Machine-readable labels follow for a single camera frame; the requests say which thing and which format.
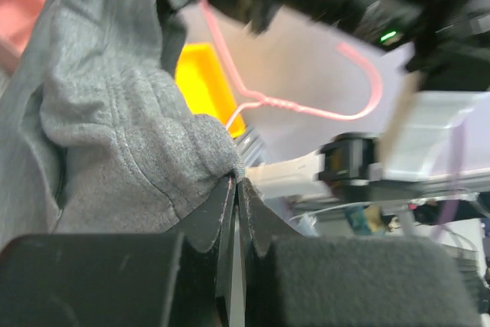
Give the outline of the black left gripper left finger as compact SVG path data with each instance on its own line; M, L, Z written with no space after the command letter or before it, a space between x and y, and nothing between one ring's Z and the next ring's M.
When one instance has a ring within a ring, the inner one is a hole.
M226 326L236 183L164 233L51 234L1 253L3 326Z

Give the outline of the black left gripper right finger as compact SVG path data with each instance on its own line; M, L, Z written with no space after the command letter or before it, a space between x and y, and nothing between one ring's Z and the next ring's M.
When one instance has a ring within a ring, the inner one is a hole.
M248 326L478 326L478 275L424 237L305 237L239 185Z

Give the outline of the pink wire hanger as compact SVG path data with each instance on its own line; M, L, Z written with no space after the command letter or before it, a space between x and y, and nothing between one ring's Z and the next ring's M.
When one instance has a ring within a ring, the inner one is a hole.
M340 53L343 57L349 59L350 62L355 64L355 66L359 67L359 69L364 72L371 88L371 94L368 99L367 105L358 113L355 113L353 115L333 113L327 110L304 106L294 101L267 96L261 92L246 88L242 77L234 63L234 60L231 57L226 41L224 40L224 36L221 33L221 29L219 27L219 24L217 23L216 18L214 17L210 5L208 4L207 0L199 0L199 5L203 12L208 29L211 33L214 46L217 50L221 62L223 63L224 69L226 70L230 80L234 83L237 92L250 99L249 102L241 103L231 114L230 118L225 124L225 127L227 129L229 129L233 125L234 121L244 110L257 109L261 106L271 106L290 110L295 113L303 113L323 119L344 122L354 121L366 117L368 114L372 113L379 105L383 96L383 80L381 78L381 75L379 74L377 68L368 59L360 55L354 48L346 43L340 43L337 46L338 53Z

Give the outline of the grey shorts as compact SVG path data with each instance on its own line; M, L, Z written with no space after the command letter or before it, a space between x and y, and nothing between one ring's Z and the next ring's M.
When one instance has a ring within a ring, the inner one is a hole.
M1 98L2 243L165 231L243 178L227 130L174 80L194 1L46 1Z

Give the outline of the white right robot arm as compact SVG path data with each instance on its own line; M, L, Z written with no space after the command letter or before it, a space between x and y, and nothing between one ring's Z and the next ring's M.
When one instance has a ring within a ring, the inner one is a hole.
M416 198L449 130L489 93L489 0L208 1L257 34L286 6L382 51L414 46L382 137L345 133L303 157L247 169L268 198L325 189L349 202Z

